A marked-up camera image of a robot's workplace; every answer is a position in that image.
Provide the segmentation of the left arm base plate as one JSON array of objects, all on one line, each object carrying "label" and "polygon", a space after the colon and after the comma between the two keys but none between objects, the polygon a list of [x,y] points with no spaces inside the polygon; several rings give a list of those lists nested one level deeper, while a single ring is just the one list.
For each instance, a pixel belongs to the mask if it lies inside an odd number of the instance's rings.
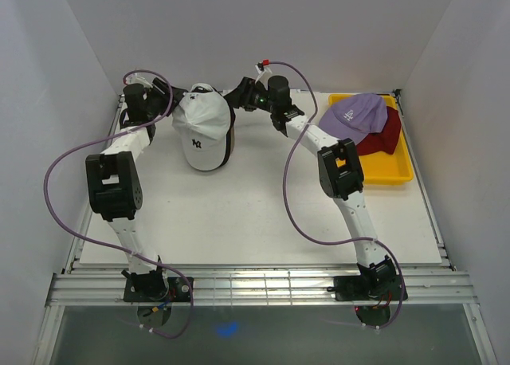
[{"label": "left arm base plate", "polygon": [[130,303],[189,302],[194,278],[168,277],[141,280],[139,277],[126,280],[123,301]]}]

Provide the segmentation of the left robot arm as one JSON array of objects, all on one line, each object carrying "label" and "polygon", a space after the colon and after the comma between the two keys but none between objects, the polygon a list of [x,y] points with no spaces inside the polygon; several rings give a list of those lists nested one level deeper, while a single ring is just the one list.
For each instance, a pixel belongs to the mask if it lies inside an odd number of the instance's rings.
[{"label": "left robot arm", "polygon": [[123,89],[124,106],[119,131],[110,146],[85,160],[88,197],[92,211],[115,232],[127,257],[122,274],[127,279],[126,301],[169,302],[178,299],[182,284],[170,280],[159,264],[160,256],[143,240],[143,227],[135,216],[143,205],[143,190],[135,162],[155,137],[155,125],[148,122],[174,110],[186,90],[156,77],[142,78]]}]

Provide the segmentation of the white baseball cap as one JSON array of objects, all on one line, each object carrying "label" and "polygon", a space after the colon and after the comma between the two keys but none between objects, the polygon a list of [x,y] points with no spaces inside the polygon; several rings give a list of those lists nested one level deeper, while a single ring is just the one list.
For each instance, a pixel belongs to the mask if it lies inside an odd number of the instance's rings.
[{"label": "white baseball cap", "polygon": [[226,142],[210,138],[207,132],[206,94],[209,84],[194,84],[171,113],[186,161],[198,171],[214,171],[221,164]]}]

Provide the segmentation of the beige baseball cap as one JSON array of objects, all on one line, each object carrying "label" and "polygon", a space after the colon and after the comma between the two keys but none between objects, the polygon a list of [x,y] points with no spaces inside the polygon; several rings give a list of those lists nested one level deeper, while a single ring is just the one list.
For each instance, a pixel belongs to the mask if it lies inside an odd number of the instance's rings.
[{"label": "beige baseball cap", "polygon": [[225,154],[224,154],[224,158],[223,158],[221,164],[218,166],[218,168],[223,167],[228,163],[230,156],[233,152],[234,145],[235,145],[235,129],[234,129],[234,126],[232,126],[226,134]]}]

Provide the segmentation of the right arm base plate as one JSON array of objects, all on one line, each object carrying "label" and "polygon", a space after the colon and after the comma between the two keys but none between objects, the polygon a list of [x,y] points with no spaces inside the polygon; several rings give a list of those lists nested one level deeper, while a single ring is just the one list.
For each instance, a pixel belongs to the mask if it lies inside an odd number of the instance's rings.
[{"label": "right arm base plate", "polygon": [[358,276],[333,277],[333,285],[327,287],[327,291],[335,295],[337,301],[357,300],[400,300],[402,284],[399,278],[394,278],[382,285],[369,285],[368,282]]}]

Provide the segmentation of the black baseball cap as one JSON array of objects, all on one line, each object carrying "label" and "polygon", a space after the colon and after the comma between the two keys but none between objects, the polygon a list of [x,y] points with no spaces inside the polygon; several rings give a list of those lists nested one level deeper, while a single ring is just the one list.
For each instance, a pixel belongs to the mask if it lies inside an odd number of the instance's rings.
[{"label": "black baseball cap", "polygon": [[224,139],[226,144],[234,141],[234,124],[236,115],[229,94],[217,90],[214,86],[207,87],[206,115],[207,132],[210,138]]}]

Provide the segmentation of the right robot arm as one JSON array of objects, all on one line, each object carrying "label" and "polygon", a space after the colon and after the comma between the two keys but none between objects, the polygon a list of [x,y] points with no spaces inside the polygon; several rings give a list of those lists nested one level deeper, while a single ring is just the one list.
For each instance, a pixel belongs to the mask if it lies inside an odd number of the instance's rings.
[{"label": "right robot arm", "polygon": [[364,174],[354,142],[337,139],[312,124],[292,102],[288,80],[283,76],[270,77],[267,84],[245,77],[225,99],[232,108],[266,111],[277,131],[316,157],[320,187],[343,216],[359,270],[354,276],[335,277],[328,291],[337,300],[404,300],[402,270],[394,254],[378,239],[366,207]]}]

